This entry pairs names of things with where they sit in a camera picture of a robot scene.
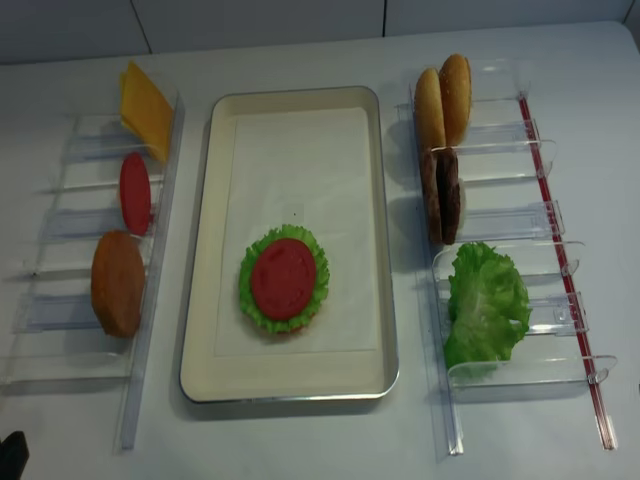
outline white table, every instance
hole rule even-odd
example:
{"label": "white table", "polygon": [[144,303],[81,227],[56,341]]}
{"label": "white table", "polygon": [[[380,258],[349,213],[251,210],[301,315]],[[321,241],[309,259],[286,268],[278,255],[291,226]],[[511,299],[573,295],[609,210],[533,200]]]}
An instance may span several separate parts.
{"label": "white table", "polygon": [[[177,382],[183,329],[182,288],[193,234],[215,101],[234,92],[362,84],[379,96],[389,202],[411,192],[394,161],[408,138],[392,135],[394,106],[422,66],[460,51],[470,58],[522,57],[536,63],[530,105],[543,137],[559,144],[550,178],[566,239],[587,243],[578,277],[596,353],[617,355],[604,383],[619,449],[602,450],[588,395],[541,403],[465,406],[465,454],[435,448],[415,275],[394,271],[400,379],[372,411],[323,416],[287,407],[280,415],[237,418],[233,408],[195,407]],[[305,46],[140,57],[181,91],[187,108],[179,171],[133,452],[113,454],[120,391],[14,395],[2,400],[0,436],[26,432],[31,459],[25,478],[634,478],[640,468],[640,57],[631,35],[614,23],[442,33]],[[49,137],[32,137],[34,115],[56,110],[65,92],[85,93],[117,78],[122,59],[0,68],[0,233],[17,244],[22,201],[32,186],[29,162],[41,161]],[[53,131],[47,131],[53,138]],[[392,262],[415,249],[391,228]],[[2,255],[2,276],[8,271]],[[11,321],[11,286],[0,290],[0,319]],[[293,415],[289,418],[283,413]],[[491,428],[487,428],[487,419]]]}

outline yellow cheese slice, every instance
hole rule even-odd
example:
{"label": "yellow cheese slice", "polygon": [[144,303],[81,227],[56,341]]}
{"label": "yellow cheese slice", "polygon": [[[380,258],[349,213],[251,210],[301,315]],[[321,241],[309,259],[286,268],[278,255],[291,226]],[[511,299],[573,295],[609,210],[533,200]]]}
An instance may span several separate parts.
{"label": "yellow cheese slice", "polygon": [[166,163],[173,109],[158,87],[133,62],[120,77],[122,124],[147,145],[153,158]]}

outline red strip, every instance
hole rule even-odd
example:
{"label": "red strip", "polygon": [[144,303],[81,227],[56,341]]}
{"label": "red strip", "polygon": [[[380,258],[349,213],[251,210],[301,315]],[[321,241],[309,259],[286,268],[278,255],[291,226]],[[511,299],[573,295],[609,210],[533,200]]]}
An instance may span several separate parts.
{"label": "red strip", "polygon": [[[518,103],[520,104],[520,111],[522,112],[522,118],[525,120],[525,123],[532,125],[532,118],[531,113],[529,112],[527,99],[524,96],[520,96],[520,98],[518,99]],[[529,138],[529,140],[536,140],[536,134],[533,131],[532,126],[527,129],[527,137]],[[540,185],[542,199],[545,202],[550,202],[551,191],[549,190],[547,177],[543,173],[544,170],[542,164],[542,156],[540,155],[540,148],[537,143],[531,144],[531,154],[533,155],[533,163],[536,167],[536,171],[538,172],[538,184]],[[551,225],[556,224],[555,214],[553,210],[549,210],[549,222]],[[562,237],[560,236],[560,234],[554,235],[553,241],[562,242]],[[568,262],[567,254],[562,243],[556,244],[556,255],[558,256],[560,267],[564,268]],[[573,279],[571,278],[569,272],[566,272],[566,274],[563,276],[563,279],[566,292],[568,294],[575,293],[575,286],[573,285]],[[589,339],[587,338],[587,333],[584,331],[584,318],[582,317],[581,309],[572,308],[571,316],[573,317],[576,330],[579,330],[579,332],[576,334],[576,337],[578,338],[578,344],[580,345],[580,353],[583,357],[590,357],[591,348],[589,347]],[[595,375],[596,367],[592,359],[584,360],[584,369],[587,377]],[[593,408],[596,414],[596,421],[598,422],[598,430],[600,432],[600,440],[602,441],[602,446],[606,450],[613,450],[615,449],[615,441],[613,438],[613,432],[611,431],[611,426],[609,425],[609,417],[607,416],[607,412],[604,407],[604,401],[600,392],[600,385],[597,383],[589,383],[589,391],[591,392],[591,400],[593,401]]]}

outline tomato slice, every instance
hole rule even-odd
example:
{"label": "tomato slice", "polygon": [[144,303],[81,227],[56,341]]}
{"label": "tomato slice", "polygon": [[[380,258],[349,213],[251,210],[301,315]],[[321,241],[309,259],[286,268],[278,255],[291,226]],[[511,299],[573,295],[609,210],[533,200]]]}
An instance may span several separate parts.
{"label": "tomato slice", "polygon": [[316,283],[316,262],[304,243],[282,238],[258,257],[251,272],[251,293],[262,313],[286,322],[311,300]]}
{"label": "tomato slice", "polygon": [[130,153],[120,169],[120,206],[122,218],[131,233],[144,235],[151,221],[151,186],[144,160]]}

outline green lettuce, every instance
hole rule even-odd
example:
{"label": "green lettuce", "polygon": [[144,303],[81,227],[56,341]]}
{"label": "green lettuce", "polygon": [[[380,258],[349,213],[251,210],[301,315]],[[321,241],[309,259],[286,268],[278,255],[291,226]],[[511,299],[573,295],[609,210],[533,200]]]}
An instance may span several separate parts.
{"label": "green lettuce", "polygon": [[453,267],[447,368],[509,360],[529,330],[531,314],[529,294],[513,260],[485,243],[467,243],[459,248]]}
{"label": "green lettuce", "polygon": [[[267,317],[260,309],[251,293],[251,272],[255,267],[260,254],[266,250],[276,240],[281,238],[295,238],[304,243],[316,262],[316,283],[313,287],[311,300],[307,306],[295,317],[287,322],[277,322]],[[329,294],[329,262],[325,257],[324,250],[320,248],[313,234],[296,225],[283,225],[282,228],[269,230],[264,237],[254,242],[247,248],[247,253],[240,265],[240,276],[238,279],[238,289],[240,291],[240,310],[251,318],[256,325],[265,329],[269,333],[288,333],[298,328],[305,327],[311,318],[318,313],[320,305]]]}

